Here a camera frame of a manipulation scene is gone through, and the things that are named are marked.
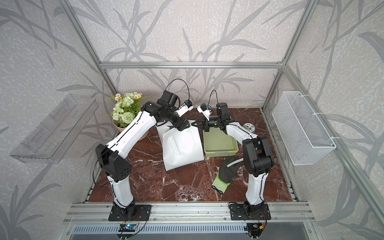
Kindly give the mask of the white insulated delivery bag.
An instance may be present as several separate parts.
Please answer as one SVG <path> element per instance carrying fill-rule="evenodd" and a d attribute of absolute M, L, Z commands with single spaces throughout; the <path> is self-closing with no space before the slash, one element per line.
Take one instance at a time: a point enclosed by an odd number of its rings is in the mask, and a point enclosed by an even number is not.
<path fill-rule="evenodd" d="M 157 127 L 166 171 L 204 160 L 199 129 L 190 126 L 179 131 L 171 123 Z"/>

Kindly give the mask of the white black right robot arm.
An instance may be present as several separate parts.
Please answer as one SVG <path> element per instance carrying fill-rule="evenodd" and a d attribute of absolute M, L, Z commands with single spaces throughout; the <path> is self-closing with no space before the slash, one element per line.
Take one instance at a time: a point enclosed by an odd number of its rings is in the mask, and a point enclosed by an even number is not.
<path fill-rule="evenodd" d="M 275 162 L 267 137 L 256 135 L 246 130 L 231 117 L 203 117 L 192 123 L 192 126 L 208 132 L 210 128 L 219 128 L 233 137 L 243 147 L 244 166 L 249 173 L 248 190 L 245 195 L 245 206 L 260 209 L 265 204 L 264 189 L 268 174 Z"/>

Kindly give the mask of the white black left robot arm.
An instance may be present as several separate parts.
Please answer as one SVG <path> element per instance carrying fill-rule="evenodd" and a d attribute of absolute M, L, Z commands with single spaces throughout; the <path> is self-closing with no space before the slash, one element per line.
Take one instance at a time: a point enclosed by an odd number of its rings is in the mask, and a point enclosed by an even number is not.
<path fill-rule="evenodd" d="M 138 116 L 116 138 L 106 145 L 100 144 L 96 147 L 98 163 L 112 187 L 116 208 L 127 211 L 135 205 L 129 181 L 132 165 L 126 161 L 134 145 L 158 122 L 169 122 L 180 132 L 189 128 L 190 123 L 183 115 L 192 109 L 190 100 L 185 101 L 178 109 L 167 104 L 147 102 Z"/>

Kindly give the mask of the green plastic basket tray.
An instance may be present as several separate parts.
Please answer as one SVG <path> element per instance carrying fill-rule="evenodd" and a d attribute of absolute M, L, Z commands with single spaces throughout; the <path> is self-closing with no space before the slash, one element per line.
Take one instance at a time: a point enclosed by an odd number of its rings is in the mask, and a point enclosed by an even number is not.
<path fill-rule="evenodd" d="M 237 141 L 219 128 L 203 132 L 203 144 L 207 158 L 234 156 L 239 150 Z"/>

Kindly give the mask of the small round patterned tin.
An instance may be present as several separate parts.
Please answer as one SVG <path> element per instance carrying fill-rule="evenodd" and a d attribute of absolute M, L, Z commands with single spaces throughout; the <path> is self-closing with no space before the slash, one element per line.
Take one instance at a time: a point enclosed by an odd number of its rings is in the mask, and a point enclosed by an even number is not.
<path fill-rule="evenodd" d="M 243 127 L 244 127 L 247 131 L 249 131 L 249 132 L 251 132 L 251 133 L 254 133 L 255 130 L 256 130 L 256 127 L 255 127 L 253 124 L 251 124 L 251 123 L 245 123 L 245 124 L 243 125 Z"/>

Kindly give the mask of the black green work glove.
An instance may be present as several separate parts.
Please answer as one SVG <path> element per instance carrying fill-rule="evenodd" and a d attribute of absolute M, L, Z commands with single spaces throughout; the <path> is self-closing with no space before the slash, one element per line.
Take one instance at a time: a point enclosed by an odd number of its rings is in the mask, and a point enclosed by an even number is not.
<path fill-rule="evenodd" d="M 237 156 L 226 157 L 219 167 L 216 178 L 212 183 L 212 189 L 223 195 L 227 187 L 232 183 L 243 161 L 243 158 L 239 159 Z"/>

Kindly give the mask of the artificial white flower plant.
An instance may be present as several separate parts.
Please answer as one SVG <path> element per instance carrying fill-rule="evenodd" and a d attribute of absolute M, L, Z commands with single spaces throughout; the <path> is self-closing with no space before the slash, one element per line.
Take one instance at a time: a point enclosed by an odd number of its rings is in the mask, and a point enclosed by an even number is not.
<path fill-rule="evenodd" d="M 112 113 L 110 114 L 119 128 L 127 127 L 141 110 L 141 100 L 145 99 L 142 93 L 129 92 L 115 94 L 110 97 L 115 101 Z"/>

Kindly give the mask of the peach terracotta flower pot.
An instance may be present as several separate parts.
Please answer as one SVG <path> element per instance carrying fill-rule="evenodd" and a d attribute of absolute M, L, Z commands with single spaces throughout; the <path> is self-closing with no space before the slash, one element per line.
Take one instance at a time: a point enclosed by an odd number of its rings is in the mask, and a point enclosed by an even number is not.
<path fill-rule="evenodd" d="M 117 121 L 113 120 L 113 124 L 115 125 L 115 127 L 119 130 L 119 132 L 121 133 L 125 128 L 122 128 L 119 126 L 119 124 L 117 123 Z M 140 141 L 145 139 L 149 134 L 149 131 L 146 131 L 144 133 L 144 135 L 142 135 L 142 137 L 140 138 Z"/>

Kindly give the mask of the left green circuit board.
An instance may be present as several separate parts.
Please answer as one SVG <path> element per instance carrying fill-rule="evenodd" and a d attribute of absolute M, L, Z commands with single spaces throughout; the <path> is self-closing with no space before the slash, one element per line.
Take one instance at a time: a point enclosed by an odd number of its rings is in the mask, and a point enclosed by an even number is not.
<path fill-rule="evenodd" d="M 119 225 L 119 233 L 135 233 L 139 229 L 138 224 L 122 223 Z"/>

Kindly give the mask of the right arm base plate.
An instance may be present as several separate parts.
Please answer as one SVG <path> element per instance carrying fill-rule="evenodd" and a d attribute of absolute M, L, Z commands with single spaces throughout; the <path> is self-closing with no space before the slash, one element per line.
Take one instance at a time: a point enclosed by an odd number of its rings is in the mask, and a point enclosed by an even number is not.
<path fill-rule="evenodd" d="M 231 220 L 271 220 L 271 213 L 267 202 L 251 205 L 247 201 L 243 204 L 229 202 Z"/>

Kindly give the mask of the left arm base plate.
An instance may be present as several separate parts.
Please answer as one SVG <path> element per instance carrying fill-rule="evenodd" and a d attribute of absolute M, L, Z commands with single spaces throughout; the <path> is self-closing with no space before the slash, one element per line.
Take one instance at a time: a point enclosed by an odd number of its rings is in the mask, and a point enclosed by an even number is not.
<path fill-rule="evenodd" d="M 151 205 L 132 205 L 124 209 L 120 208 L 117 205 L 113 205 L 108 221 L 148 221 L 151 213 L 151 208 Z"/>

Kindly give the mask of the clear acrylic wall shelf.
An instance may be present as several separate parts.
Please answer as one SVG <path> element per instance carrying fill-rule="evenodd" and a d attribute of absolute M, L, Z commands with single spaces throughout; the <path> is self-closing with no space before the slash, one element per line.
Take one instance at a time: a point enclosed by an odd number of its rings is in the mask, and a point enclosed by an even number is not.
<path fill-rule="evenodd" d="M 98 107 L 94 98 L 67 95 L 10 156 L 23 163 L 59 163 Z"/>

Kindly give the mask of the aluminium front rail frame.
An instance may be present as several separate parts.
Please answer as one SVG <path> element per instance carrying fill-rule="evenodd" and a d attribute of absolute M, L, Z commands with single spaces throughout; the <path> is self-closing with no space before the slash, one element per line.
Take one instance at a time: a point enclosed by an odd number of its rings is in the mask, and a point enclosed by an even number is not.
<path fill-rule="evenodd" d="M 151 207 L 149 223 L 228 223 L 231 217 L 244 212 L 227 202 L 156 202 Z M 268 223 L 314 222 L 315 217 L 306 202 L 269 202 Z M 73 204 L 64 224 L 107 224 L 111 203 Z"/>

